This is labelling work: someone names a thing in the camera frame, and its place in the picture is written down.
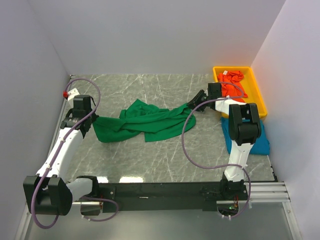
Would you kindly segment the green t-shirt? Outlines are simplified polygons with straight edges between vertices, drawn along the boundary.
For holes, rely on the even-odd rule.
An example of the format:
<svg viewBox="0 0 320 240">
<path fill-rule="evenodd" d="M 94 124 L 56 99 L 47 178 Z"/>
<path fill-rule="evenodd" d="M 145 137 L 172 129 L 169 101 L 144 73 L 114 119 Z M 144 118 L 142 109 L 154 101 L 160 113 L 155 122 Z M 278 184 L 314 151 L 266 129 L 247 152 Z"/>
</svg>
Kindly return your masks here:
<svg viewBox="0 0 320 240">
<path fill-rule="evenodd" d="M 99 116 L 93 128 L 102 143 L 121 142 L 139 134 L 144 134 L 146 142 L 164 141 L 181 135 L 185 122 L 185 131 L 196 125 L 196 117 L 189 117 L 190 113 L 187 104 L 170 110 L 136 99 L 117 118 Z"/>
</svg>

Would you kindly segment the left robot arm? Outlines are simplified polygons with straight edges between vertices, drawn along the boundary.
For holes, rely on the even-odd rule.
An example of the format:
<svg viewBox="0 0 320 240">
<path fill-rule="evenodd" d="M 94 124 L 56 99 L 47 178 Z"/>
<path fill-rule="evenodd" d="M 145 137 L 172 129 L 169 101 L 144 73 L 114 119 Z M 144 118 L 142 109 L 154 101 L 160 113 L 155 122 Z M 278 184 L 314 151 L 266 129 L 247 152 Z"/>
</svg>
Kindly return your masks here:
<svg viewBox="0 0 320 240">
<path fill-rule="evenodd" d="M 60 125 L 58 138 L 47 160 L 36 175 L 27 176 L 23 182 L 28 209 L 34 216 L 65 216 L 73 202 L 99 192 L 95 176 L 79 176 L 71 183 L 65 182 L 74 154 L 98 117 L 92 110 L 89 95 L 76 95 L 72 100 L 73 107 Z"/>
</svg>

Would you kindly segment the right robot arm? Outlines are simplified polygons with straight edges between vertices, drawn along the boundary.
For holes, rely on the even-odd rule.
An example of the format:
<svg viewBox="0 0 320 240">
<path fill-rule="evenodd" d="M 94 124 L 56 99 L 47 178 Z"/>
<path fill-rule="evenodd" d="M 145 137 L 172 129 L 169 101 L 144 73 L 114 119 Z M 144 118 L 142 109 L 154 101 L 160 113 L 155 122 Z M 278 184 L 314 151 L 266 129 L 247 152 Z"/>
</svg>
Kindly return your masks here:
<svg viewBox="0 0 320 240">
<path fill-rule="evenodd" d="M 245 167 L 249 153 L 262 134 L 262 127 L 256 103 L 236 101 L 235 97 L 223 97 L 223 82 L 208 84 L 207 90 L 200 90 L 187 103 L 192 110 L 187 122 L 196 110 L 204 111 L 206 107 L 228 116 L 228 134 L 231 139 L 231 151 L 219 184 L 222 198 L 232 199 L 247 191 L 245 187 Z"/>
</svg>

